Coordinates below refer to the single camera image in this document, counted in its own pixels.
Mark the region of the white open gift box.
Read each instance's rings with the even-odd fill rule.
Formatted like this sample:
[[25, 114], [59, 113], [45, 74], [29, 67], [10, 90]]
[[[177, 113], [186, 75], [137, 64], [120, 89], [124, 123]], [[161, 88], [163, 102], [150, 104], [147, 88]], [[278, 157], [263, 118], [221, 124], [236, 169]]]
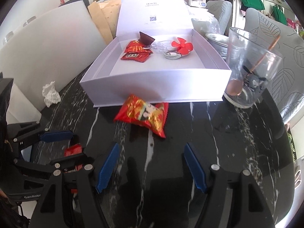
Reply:
[[[123, 60], [125, 48], [145, 33], [157, 42], [178, 38], [194, 49], [177, 60], [153, 52], [139, 63]], [[115, 39], [80, 81], [95, 107], [122, 105], [129, 95], [150, 103], [221, 101], [231, 70], [194, 30], [184, 0], [122, 0]]]

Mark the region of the brown paper envelope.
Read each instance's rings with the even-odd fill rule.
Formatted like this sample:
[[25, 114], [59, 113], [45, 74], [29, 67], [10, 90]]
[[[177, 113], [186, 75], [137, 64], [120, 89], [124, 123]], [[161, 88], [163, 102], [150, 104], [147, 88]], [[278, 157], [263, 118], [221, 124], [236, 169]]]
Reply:
[[108, 45], [115, 37], [122, 0], [93, 2], [88, 6], [90, 16]]

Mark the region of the red snack packet in box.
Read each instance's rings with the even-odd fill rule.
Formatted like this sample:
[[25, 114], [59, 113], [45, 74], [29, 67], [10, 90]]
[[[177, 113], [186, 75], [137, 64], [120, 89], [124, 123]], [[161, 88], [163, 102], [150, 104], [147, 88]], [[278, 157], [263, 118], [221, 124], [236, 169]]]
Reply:
[[139, 54], [139, 53], [147, 53], [152, 54], [153, 52], [150, 49], [146, 49], [146, 46], [141, 43], [140, 41], [133, 40], [128, 43], [125, 48], [124, 53], [132, 53], [132, 54]]

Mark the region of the white electric kettle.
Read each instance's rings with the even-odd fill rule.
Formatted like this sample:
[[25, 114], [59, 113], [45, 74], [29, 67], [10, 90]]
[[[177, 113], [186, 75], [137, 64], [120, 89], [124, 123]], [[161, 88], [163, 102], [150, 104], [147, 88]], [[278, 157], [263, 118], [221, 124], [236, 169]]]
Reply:
[[207, 0], [188, 0], [188, 4], [191, 7], [206, 8]]

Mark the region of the crumpled white tissue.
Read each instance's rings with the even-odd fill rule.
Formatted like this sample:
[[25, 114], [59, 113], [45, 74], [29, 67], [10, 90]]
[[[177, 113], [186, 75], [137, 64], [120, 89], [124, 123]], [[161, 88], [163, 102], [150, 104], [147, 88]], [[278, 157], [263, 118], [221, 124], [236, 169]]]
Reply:
[[61, 96], [59, 92], [56, 91], [56, 82], [52, 81], [47, 84], [42, 89], [42, 96], [44, 97], [44, 103], [49, 108], [51, 105], [61, 102]]

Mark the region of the brown chocolate packet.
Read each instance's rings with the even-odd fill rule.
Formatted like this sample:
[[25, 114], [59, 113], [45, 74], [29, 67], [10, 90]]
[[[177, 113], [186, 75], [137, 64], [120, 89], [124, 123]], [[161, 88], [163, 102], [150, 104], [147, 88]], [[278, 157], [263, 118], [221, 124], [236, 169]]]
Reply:
[[139, 42], [141, 42], [145, 46], [149, 46], [155, 41], [154, 38], [152, 38], [151, 36], [141, 32], [141, 31], [139, 32], [139, 34], [140, 34]]

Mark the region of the red plastic fan propeller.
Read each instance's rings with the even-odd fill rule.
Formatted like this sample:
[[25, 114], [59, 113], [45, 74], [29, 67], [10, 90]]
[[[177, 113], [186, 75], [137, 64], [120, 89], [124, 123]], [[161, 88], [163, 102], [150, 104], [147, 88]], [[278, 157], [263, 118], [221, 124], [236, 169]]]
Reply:
[[177, 37], [177, 41], [173, 41], [171, 46], [176, 49], [176, 52], [181, 54], [182, 56], [188, 55], [191, 51], [193, 51], [194, 47], [191, 42], [183, 38]]

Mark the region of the white foam board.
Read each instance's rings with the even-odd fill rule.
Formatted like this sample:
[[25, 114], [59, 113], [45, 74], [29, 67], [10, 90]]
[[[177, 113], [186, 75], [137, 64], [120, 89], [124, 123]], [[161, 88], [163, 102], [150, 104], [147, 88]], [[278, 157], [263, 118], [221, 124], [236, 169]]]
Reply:
[[105, 49], [84, 2], [53, 9], [19, 30], [1, 48], [1, 72], [13, 78], [8, 123], [37, 121], [43, 87], [60, 92]]

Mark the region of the red gold snack bag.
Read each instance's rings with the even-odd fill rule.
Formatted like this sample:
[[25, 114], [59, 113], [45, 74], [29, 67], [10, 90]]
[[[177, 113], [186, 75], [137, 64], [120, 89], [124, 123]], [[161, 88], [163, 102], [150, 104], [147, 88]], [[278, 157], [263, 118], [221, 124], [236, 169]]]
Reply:
[[114, 121], [146, 127], [159, 137], [165, 138], [164, 126], [168, 111], [168, 102], [152, 105], [132, 94], [125, 100]]

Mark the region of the white plastic bag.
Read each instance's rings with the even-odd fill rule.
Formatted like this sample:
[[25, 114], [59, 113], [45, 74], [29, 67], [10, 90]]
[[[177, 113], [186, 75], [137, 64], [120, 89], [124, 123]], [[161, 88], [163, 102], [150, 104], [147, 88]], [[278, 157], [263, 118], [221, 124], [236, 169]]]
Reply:
[[207, 33], [220, 33], [218, 20], [208, 9], [190, 7], [190, 14], [194, 29], [202, 36]]

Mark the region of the glass mug with cartoon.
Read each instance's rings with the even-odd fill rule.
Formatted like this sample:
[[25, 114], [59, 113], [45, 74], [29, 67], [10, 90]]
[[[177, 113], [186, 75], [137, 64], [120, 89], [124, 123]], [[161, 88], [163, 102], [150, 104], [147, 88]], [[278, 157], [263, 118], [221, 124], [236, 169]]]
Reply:
[[[235, 27], [229, 29], [226, 56], [226, 63], [231, 69], [229, 81], [233, 79], [244, 81], [239, 96], [228, 95], [225, 89], [224, 97], [234, 106], [241, 109], [251, 107], [274, 79], [282, 61], [282, 55], [275, 48], [267, 51], [271, 43], [248, 31]], [[265, 53], [267, 53], [266, 57], [261, 64], [249, 73], [249, 70]]]

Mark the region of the red ketchup packet in box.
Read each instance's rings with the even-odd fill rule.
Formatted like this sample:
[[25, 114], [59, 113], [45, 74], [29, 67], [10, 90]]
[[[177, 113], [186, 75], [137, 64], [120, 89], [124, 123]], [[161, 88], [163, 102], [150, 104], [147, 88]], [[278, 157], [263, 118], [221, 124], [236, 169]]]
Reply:
[[126, 53], [121, 60], [132, 60], [140, 63], [145, 62], [150, 57], [149, 53]]

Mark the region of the rose gold spoon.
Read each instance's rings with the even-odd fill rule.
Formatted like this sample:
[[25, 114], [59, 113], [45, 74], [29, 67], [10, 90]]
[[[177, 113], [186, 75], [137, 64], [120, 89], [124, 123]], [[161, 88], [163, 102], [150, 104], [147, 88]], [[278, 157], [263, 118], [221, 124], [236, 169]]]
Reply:
[[[276, 44], [278, 43], [279, 39], [281, 38], [280, 35], [278, 35], [274, 40], [273, 42], [270, 44], [270, 46], [268, 47], [267, 51], [271, 51], [275, 46]], [[264, 58], [266, 57], [266, 54], [265, 53], [260, 59], [259, 61], [249, 70], [249, 73], [252, 73], [260, 64], [261, 62], [264, 60]], [[243, 88], [243, 85], [244, 85], [244, 81], [243, 80], [230, 80], [228, 82], [228, 85], [227, 85], [227, 88], [226, 88], [226, 91], [227, 91], [227, 94], [228, 95], [231, 95], [231, 96], [239, 96], [241, 91], [242, 91], [242, 88]]]

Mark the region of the steel bowl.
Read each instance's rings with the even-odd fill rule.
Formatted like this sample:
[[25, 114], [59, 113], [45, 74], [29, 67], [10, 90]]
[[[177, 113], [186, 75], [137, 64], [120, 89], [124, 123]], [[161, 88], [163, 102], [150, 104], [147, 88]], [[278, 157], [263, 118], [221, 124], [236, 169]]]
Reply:
[[226, 59], [229, 37], [218, 33], [207, 33], [206, 38], [219, 55]]

